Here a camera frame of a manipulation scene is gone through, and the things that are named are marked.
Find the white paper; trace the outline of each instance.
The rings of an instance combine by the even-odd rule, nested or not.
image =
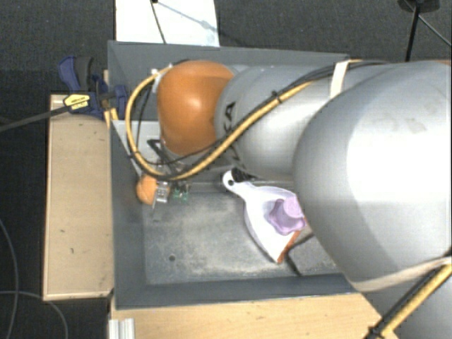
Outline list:
[[[116,39],[162,43],[150,0],[116,0]],[[219,47],[213,0],[159,0],[154,4],[168,44]]]

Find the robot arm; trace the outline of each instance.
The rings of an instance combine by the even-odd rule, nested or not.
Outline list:
[[[194,73],[193,64],[209,68]],[[366,283],[450,255],[451,69],[355,63],[337,97],[330,95],[332,73],[320,66],[176,65],[157,87],[157,104],[162,149],[182,159],[176,172],[148,173],[188,179],[222,154],[247,174],[292,182],[322,246],[384,314],[419,275]],[[184,79],[198,82],[187,95],[177,89]],[[167,99],[177,104],[167,107]],[[173,137],[190,144],[170,144]],[[447,338],[451,301],[448,282],[399,335]]]

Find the beige panel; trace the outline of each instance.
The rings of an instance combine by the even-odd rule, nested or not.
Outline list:
[[[136,339],[361,339],[378,320],[362,295],[117,311]],[[392,334],[386,339],[397,339]]]
[[[51,97],[51,108],[63,96]],[[113,288],[109,133],[65,113],[49,124],[43,297],[102,297]]]

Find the small orange object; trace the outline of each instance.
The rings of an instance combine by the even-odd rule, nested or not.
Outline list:
[[[220,63],[197,60],[177,64],[162,77],[157,111],[168,150],[188,155],[215,142],[215,108],[233,76]]]
[[[147,174],[143,175],[136,185],[136,195],[146,205],[152,205],[154,203],[156,191],[157,180]]]

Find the orange ball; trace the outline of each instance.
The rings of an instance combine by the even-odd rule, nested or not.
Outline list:
[[[136,185],[136,195],[146,205],[152,205],[154,203],[156,191],[157,180],[147,174],[143,175]]]

